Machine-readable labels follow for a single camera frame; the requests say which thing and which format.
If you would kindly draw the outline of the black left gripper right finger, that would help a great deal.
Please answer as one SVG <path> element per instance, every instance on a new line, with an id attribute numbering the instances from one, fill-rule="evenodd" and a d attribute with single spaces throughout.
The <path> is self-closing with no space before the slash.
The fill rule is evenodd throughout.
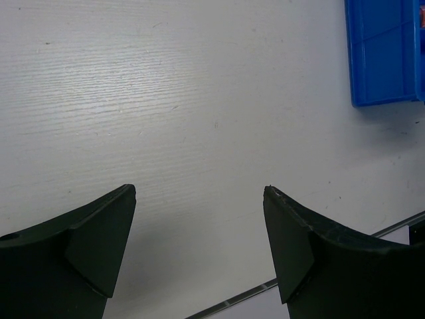
<path id="1" fill-rule="evenodd" d="M 424 243 L 360 233 L 273 186 L 264 190 L 263 209 L 291 318 L 424 317 Z"/>

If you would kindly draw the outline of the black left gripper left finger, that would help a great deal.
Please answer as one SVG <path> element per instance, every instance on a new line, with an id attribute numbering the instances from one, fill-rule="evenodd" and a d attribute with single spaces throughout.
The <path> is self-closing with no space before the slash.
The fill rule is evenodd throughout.
<path id="1" fill-rule="evenodd" d="M 136 199 L 125 184 L 1 237 L 2 318 L 102 318 L 116 287 Z"/>

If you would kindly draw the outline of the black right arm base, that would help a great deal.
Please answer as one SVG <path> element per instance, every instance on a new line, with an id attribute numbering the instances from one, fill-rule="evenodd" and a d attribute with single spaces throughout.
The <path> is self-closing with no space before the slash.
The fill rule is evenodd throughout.
<path id="1" fill-rule="evenodd" d="M 425 220 L 409 226 L 410 245 L 425 243 Z"/>

